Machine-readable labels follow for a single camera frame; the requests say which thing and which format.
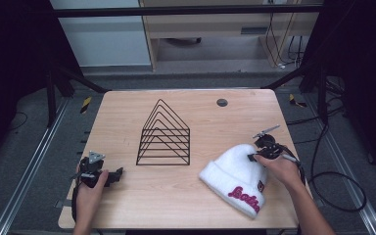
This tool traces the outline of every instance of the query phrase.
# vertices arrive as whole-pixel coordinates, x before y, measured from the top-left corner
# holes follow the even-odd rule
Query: red embroidered text
[[[260,211],[259,201],[258,201],[257,197],[256,196],[250,196],[248,194],[243,194],[243,188],[240,187],[240,186],[237,186],[233,190],[233,192],[228,193],[228,197],[232,197],[232,198],[244,201],[245,203],[250,205],[250,207],[252,207],[255,210],[256,213],[258,213]]]

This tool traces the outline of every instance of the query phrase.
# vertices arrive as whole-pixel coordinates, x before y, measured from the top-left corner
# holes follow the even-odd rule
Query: gray carpet
[[[201,73],[201,74],[162,74],[162,75],[124,75],[89,77],[95,83],[114,90],[123,89],[176,89],[176,88],[223,88],[252,87],[269,84],[281,77],[281,73]],[[310,108],[303,108],[289,103],[289,94],[295,94],[297,101],[307,102],[306,96],[297,89],[298,79],[276,91],[279,104],[287,121],[311,118],[314,113]],[[25,199],[15,217],[11,231],[47,231],[69,232],[59,228],[58,217],[61,209],[54,208],[62,200],[71,185],[70,177],[85,146],[88,131],[103,95],[98,94],[78,83],[73,83],[76,92],[69,99],[66,114],[45,155],[41,167],[35,175]],[[83,100],[92,97],[86,114],[80,114]],[[58,95],[60,103],[63,98]],[[331,102],[330,109],[341,106],[339,100]],[[9,130],[0,148],[0,214],[10,200],[20,181],[29,160],[45,131],[47,122],[46,92],[39,90],[19,101],[19,113],[13,121],[13,130]],[[376,165],[369,164],[366,151],[353,130],[351,123],[337,113],[330,117],[329,131],[339,144],[342,154],[351,166],[359,184],[365,190],[368,201],[376,211]],[[294,142],[318,138],[320,125],[314,120],[305,124],[289,125]],[[303,160],[306,177],[310,177],[310,163],[313,158],[315,142],[297,143],[298,155]],[[315,172],[337,170],[331,158],[328,145],[322,140],[316,155]],[[343,183],[342,177],[324,176],[316,180],[322,195],[335,205],[354,208],[353,200]],[[322,213],[338,234],[369,234],[359,212],[344,212],[332,208],[312,193]]]

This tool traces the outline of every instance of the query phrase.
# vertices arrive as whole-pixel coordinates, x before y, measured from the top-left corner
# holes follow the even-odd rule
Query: person's right hand
[[[292,186],[296,182],[302,184],[298,167],[292,161],[281,156],[274,160],[267,159],[261,155],[254,155],[254,157],[256,161],[273,172],[274,176],[285,186]]]

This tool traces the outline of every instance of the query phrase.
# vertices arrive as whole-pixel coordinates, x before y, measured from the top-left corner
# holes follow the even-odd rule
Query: tabletop
[[[265,204],[251,219],[219,198],[201,181],[209,161],[268,127],[276,142],[296,155],[275,93],[266,89],[131,90],[105,94],[83,157],[89,151],[106,155],[103,168],[124,168],[120,182],[105,188],[93,223],[95,228],[296,228],[298,221],[285,187],[269,173]],[[179,152],[157,148],[149,129],[177,137]],[[167,144],[169,149],[178,143]],[[144,158],[177,155],[179,158]],[[68,199],[72,195],[71,185]],[[71,208],[64,207],[59,225],[73,228]]]

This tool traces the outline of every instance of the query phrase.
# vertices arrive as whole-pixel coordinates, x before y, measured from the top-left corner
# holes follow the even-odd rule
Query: hat cuff
[[[200,172],[200,178],[225,202],[255,218],[264,204],[262,193],[228,174],[215,162],[209,162]]]

